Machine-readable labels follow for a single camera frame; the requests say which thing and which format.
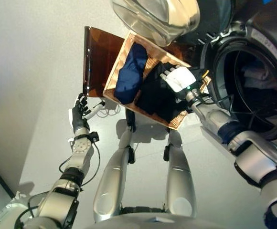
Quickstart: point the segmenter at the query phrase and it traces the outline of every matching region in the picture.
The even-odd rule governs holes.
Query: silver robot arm
[[[235,156],[237,172],[250,185],[261,189],[261,196],[267,205],[265,225],[277,228],[277,146],[256,132],[246,130],[208,95],[193,89],[187,93],[186,100],[203,126],[227,144],[228,150]]]
[[[72,126],[75,134],[71,144],[73,154],[63,174],[39,205],[35,217],[24,223],[24,229],[72,227],[79,204],[77,197],[93,155],[92,143],[99,140],[96,132],[90,133],[86,121],[105,105],[101,102],[88,109],[86,104],[86,97],[80,94],[72,109]]]

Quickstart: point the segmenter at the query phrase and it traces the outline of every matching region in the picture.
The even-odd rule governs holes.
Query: black cloth
[[[131,46],[124,66],[119,70],[114,96],[122,103],[131,103],[137,94],[147,62],[145,48],[137,43]]]
[[[187,102],[176,102],[176,97],[161,73],[173,67],[170,63],[159,62],[148,74],[141,86],[141,94],[136,106],[152,115],[156,113],[168,123],[187,107]]]

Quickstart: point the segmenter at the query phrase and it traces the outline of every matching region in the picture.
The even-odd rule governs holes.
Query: washing machine
[[[204,25],[203,17],[211,21],[202,11],[208,2],[198,1],[199,27],[177,41],[202,46],[200,67],[211,71],[212,97],[233,95],[221,106],[277,144],[277,0],[214,1],[215,20]]]
[[[277,0],[112,1],[125,25],[157,45],[190,45],[185,61],[210,70],[213,99],[229,98],[220,106],[277,144]]]

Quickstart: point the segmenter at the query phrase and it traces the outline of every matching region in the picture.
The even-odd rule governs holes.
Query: white floor
[[[84,26],[124,37],[127,29],[109,0],[0,1],[0,173],[13,191],[33,195],[51,188],[72,137],[67,109],[82,89]],[[93,106],[100,99],[90,99]],[[93,224],[92,203],[102,170],[125,127],[124,109],[90,122],[100,136],[100,172],[80,194],[74,229]],[[137,117],[137,161],[128,167],[124,206],[161,207],[165,198],[165,128]],[[228,228],[265,228],[259,193],[201,134],[190,115],[180,127],[196,188],[198,218]],[[93,156],[91,176],[97,165]]]

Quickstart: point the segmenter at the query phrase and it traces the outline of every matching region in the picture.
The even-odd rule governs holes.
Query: folded clothing
[[[124,66],[119,70],[114,96],[122,103],[131,103],[137,94],[147,62],[145,48],[137,43],[131,46]]]
[[[242,69],[245,77],[244,87],[258,89],[275,89],[277,83],[274,77],[269,74],[261,61],[254,61],[245,65]]]
[[[187,107],[187,102],[176,102],[175,94],[160,74],[173,67],[170,63],[159,62],[148,74],[142,84],[141,94],[136,106],[152,115],[156,113],[166,122],[177,117]]]

